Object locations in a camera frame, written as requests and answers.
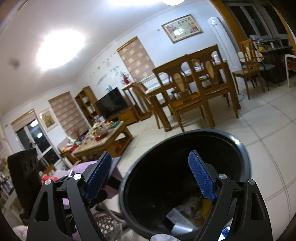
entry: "blue gripper pad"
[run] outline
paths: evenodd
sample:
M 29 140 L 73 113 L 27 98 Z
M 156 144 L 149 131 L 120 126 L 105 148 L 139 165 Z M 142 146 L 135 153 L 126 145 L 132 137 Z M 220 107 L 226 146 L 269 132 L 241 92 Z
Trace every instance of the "blue gripper pad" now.
M 202 195 L 204 196 L 204 198 L 209 199 L 210 202 L 213 203 L 217 198 L 215 194 L 215 187 L 214 187 L 215 175 L 217 176 L 216 170 L 214 170 L 213 167 L 210 168 L 211 171 L 213 172 L 210 174 L 207 171 L 207 167 L 209 168 L 209 166 L 211 165 L 204 163 L 202 158 L 199 156 L 199 154 L 196 151 L 192 151 L 189 153 L 188 164 L 202 192 Z
M 85 178 L 87 185 L 87 191 L 84 198 L 90 202 L 95 199 L 100 191 L 100 188 L 105 181 L 107 174 L 111 167 L 112 157 L 109 152 L 104 152 L 93 169 L 90 171 L 90 175 Z

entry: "framed picture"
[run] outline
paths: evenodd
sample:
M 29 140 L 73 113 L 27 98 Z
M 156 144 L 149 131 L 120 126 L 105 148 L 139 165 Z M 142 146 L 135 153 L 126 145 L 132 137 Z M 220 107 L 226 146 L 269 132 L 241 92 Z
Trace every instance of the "framed picture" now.
M 170 21 L 162 27 L 173 43 L 202 33 L 202 29 L 191 14 Z
M 55 115 L 52 112 L 51 108 L 47 108 L 46 110 L 40 112 L 39 118 L 46 132 L 49 132 L 58 125 Z

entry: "wooden bookshelf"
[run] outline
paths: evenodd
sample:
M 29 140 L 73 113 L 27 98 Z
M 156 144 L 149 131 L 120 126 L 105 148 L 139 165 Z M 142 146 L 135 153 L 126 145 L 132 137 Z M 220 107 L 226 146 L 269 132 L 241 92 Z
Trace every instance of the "wooden bookshelf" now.
M 98 101 L 93 91 L 89 86 L 84 87 L 82 91 L 78 93 L 75 97 L 75 100 L 84 114 L 85 118 L 92 126 L 94 124 L 94 117 L 96 115 L 101 115 L 99 109 L 96 106 L 96 102 Z

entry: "tv stand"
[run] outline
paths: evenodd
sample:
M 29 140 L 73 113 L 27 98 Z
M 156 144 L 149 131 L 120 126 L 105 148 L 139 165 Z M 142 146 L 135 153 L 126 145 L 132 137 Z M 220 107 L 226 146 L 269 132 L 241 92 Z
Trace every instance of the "tv stand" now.
M 139 119 L 137 118 L 134 110 L 132 107 L 127 108 L 126 110 L 122 110 L 119 113 L 112 115 L 110 118 L 108 118 L 106 121 L 112 121 L 112 120 L 120 120 L 123 121 L 124 124 L 130 125 L 135 122 L 139 122 Z

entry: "ceiling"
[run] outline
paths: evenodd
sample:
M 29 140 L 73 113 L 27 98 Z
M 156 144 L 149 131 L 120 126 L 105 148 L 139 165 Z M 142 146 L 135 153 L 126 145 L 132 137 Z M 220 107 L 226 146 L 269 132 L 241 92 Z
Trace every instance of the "ceiling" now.
M 75 81 L 86 65 L 110 42 L 135 23 L 170 8 L 159 0 L 29 0 L 0 34 L 0 113 Z M 76 57 L 65 65 L 42 71 L 36 55 L 52 30 L 74 29 L 86 38 Z

